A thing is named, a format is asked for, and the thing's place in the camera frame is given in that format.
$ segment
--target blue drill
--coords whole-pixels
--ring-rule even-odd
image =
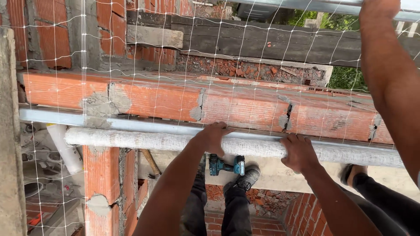
[[[218,176],[220,170],[230,171],[235,174],[245,174],[245,157],[235,156],[234,165],[228,165],[216,154],[210,154],[209,168],[211,176]]]

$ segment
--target concrete slab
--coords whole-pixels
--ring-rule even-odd
[[[152,156],[161,172],[164,172],[169,163],[179,153],[175,151],[159,150],[151,150],[150,152],[152,153]],[[233,163],[233,156],[226,157],[225,161],[228,164]],[[261,170],[260,179],[255,183],[253,188],[313,193],[304,176],[301,174],[295,174],[290,168],[286,167],[280,161],[280,158],[246,156],[245,161],[246,166],[257,163]],[[325,167],[332,179],[340,184],[338,174],[341,171],[342,164],[330,162],[322,162],[321,164]],[[143,154],[140,155],[138,165],[139,178],[147,178],[149,173],[153,173]],[[378,183],[381,183],[392,190],[420,202],[420,192],[405,169],[370,166],[368,171],[369,176],[374,178]],[[234,180],[235,177],[236,175],[234,173],[226,171],[221,171],[219,176],[210,176],[208,166],[206,166],[206,184],[225,185],[226,183]],[[344,185],[342,186],[349,191],[358,194],[352,188]]]

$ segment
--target white pipe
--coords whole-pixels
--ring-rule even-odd
[[[47,124],[47,130],[51,135],[51,139],[58,149],[64,164],[70,174],[76,174],[83,170],[82,158],[75,147],[68,146],[64,141],[67,125]]]
[[[92,128],[69,128],[65,141],[70,144],[102,147],[128,147],[181,151],[193,135],[141,133]],[[369,149],[364,147],[313,144],[320,161],[379,165],[403,168],[396,150]],[[222,148],[229,155],[257,157],[285,157],[286,150],[279,142],[223,138]]]

